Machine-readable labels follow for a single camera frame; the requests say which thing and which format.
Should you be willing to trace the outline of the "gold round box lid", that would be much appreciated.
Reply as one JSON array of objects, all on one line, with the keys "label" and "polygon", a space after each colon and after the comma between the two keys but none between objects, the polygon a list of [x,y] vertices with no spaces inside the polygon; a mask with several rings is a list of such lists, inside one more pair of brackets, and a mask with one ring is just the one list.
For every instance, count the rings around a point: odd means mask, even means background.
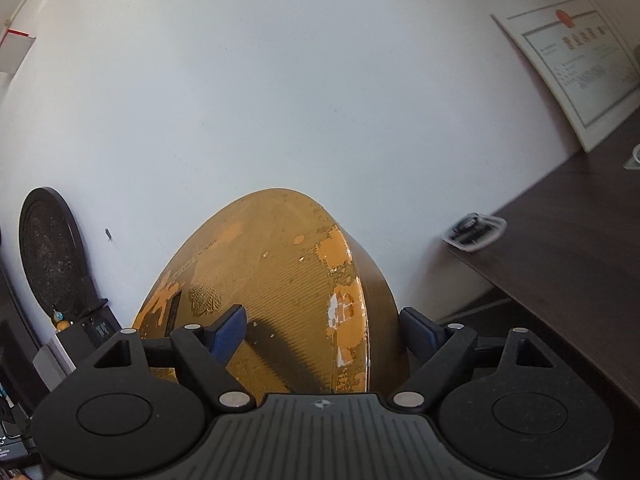
[{"label": "gold round box lid", "polygon": [[284,188],[225,206],[178,249],[134,327],[160,338],[247,315],[229,372],[268,393],[389,394],[409,376],[395,300],[367,252],[317,202]]}]

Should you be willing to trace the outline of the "small plastic bag with item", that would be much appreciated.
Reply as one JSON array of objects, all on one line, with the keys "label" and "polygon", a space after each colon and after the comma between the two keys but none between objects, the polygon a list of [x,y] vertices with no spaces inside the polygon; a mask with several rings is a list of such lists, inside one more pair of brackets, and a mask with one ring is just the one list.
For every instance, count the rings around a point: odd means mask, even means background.
[{"label": "small plastic bag with item", "polygon": [[477,252],[494,244],[506,232],[508,222],[500,217],[472,212],[442,233],[442,240],[462,252]]}]

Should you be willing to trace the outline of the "dark wooden raised shelf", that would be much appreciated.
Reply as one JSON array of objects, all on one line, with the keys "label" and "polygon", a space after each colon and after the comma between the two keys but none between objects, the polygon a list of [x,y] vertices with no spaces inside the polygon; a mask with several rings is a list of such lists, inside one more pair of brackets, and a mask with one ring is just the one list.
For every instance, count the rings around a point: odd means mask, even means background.
[{"label": "dark wooden raised shelf", "polygon": [[506,232],[454,255],[639,401],[639,143],[632,114],[498,210]]}]

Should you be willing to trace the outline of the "black round disc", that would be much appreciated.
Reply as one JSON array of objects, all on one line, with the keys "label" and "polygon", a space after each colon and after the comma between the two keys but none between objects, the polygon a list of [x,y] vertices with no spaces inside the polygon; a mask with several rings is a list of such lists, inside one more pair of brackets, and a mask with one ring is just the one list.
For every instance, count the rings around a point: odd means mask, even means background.
[{"label": "black round disc", "polygon": [[75,218],[54,188],[26,196],[18,242],[32,294],[53,323],[73,323],[100,303]]}]

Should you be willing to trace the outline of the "framed business licence certificate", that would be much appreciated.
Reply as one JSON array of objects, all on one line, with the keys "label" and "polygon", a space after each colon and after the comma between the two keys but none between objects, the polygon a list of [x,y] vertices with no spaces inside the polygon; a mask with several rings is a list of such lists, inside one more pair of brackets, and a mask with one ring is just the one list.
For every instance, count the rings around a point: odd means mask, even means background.
[{"label": "framed business licence certificate", "polygon": [[639,63],[592,0],[540,0],[493,16],[560,104],[585,152],[639,108]]}]

